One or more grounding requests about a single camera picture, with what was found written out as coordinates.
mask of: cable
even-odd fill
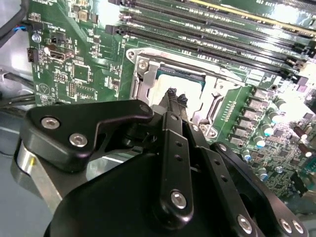
[[[13,155],[4,153],[4,152],[2,152],[2,151],[0,151],[0,156],[7,157],[7,158],[13,158]]]
[[[11,108],[14,106],[25,106],[25,105],[35,105],[35,100],[26,100],[26,101],[19,101],[19,102],[12,102],[3,106],[0,106],[0,109],[2,108]]]
[[[26,30],[26,27],[25,26],[17,26],[13,29],[14,32],[17,32],[18,30]]]
[[[4,37],[2,37],[1,39],[0,39],[0,48],[2,48],[2,46],[4,46],[5,45],[5,43],[7,43],[7,41],[9,40],[9,39],[11,39],[11,37],[13,36],[15,34],[15,31],[10,31],[9,33],[7,33]]]
[[[16,75],[16,74],[7,73],[7,74],[4,74],[4,78],[21,83],[22,85],[24,85],[30,89],[34,89],[34,83],[32,81],[27,80],[21,76]]]
[[[0,109],[33,104],[35,104],[35,95],[20,95],[13,98],[1,100]]]
[[[29,11],[30,0],[21,0],[21,9],[0,28],[0,38],[5,37],[13,28],[20,24]]]

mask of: motherboard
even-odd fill
[[[175,88],[208,142],[316,212],[315,12],[308,0],[32,0],[36,103],[152,106]]]

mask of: silver screw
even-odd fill
[[[175,115],[171,115],[171,118],[172,118],[173,120],[178,120],[178,118],[177,118]]]
[[[129,57],[130,59],[133,59],[133,58],[135,57],[135,53],[132,52],[132,51],[128,52],[128,57]]]
[[[47,128],[47,129],[57,129],[59,128],[60,126],[60,123],[57,119],[55,118],[51,118],[51,117],[46,117],[46,118],[43,118],[41,120],[41,124],[44,128]]]
[[[298,224],[298,222],[297,221],[292,221],[293,222],[293,225],[294,225],[294,227],[295,227],[295,229],[299,232],[299,233],[304,233],[304,230],[303,230],[303,228],[301,227],[301,225],[300,224]]]
[[[282,166],[277,166],[276,167],[276,173],[282,174],[283,173],[283,167]]]
[[[240,225],[240,227],[247,234],[251,234],[252,233],[252,226],[251,226],[250,222],[244,216],[238,215],[237,220],[238,220],[238,224]]]
[[[227,148],[223,144],[219,144],[220,149],[222,149],[224,152],[227,151]]]
[[[35,34],[32,35],[32,40],[35,43],[40,43],[41,42],[41,36],[39,34],[35,33]]]
[[[198,132],[198,126],[196,126],[195,124],[192,125],[192,128],[194,131]]]
[[[186,198],[183,196],[182,193],[180,193],[178,191],[172,192],[171,201],[179,209],[184,209],[187,206]]]
[[[148,106],[146,106],[146,105],[140,105],[140,109],[141,109],[142,111],[146,112],[146,113],[149,112],[149,108],[148,108]]]
[[[70,143],[75,147],[84,147],[88,144],[88,140],[80,133],[74,133],[69,137]]]
[[[148,63],[144,60],[139,60],[138,67],[141,70],[146,70],[148,68]]]
[[[280,219],[280,223],[282,225],[282,227],[285,229],[286,232],[288,232],[289,234],[292,233],[292,228],[290,227],[290,225],[283,219]]]

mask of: blue wire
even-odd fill
[[[26,30],[26,27],[25,26],[18,26],[18,27],[15,27],[13,29],[14,32],[17,32],[18,30]]]

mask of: electrolytic capacitor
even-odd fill
[[[307,134],[300,128],[300,127],[295,127],[293,131],[296,133],[296,135],[301,138],[301,139],[306,139]]]
[[[287,112],[288,104],[284,100],[279,99],[275,102],[275,104],[278,107],[278,109],[280,110],[280,112]]]
[[[309,135],[311,133],[312,129],[313,129],[313,127],[310,124],[308,124],[304,129],[305,134]]]
[[[261,129],[263,131],[263,133],[265,134],[265,136],[269,137],[271,135],[273,135],[273,128],[271,128],[270,124],[264,124],[261,126]]]
[[[277,112],[273,111],[273,112],[269,113],[268,116],[273,123],[280,123],[283,121],[283,117],[281,115],[279,115]]]
[[[305,157],[311,157],[312,156],[312,153],[311,153],[310,149],[308,149],[308,147],[305,144],[303,144],[303,143],[299,144],[298,148],[305,155]]]
[[[249,150],[242,151],[242,157],[245,161],[251,161],[251,155]]]
[[[266,145],[266,142],[263,140],[261,136],[257,136],[253,140],[258,148],[263,148]]]
[[[258,174],[261,181],[266,181],[269,177],[265,168],[258,169]]]

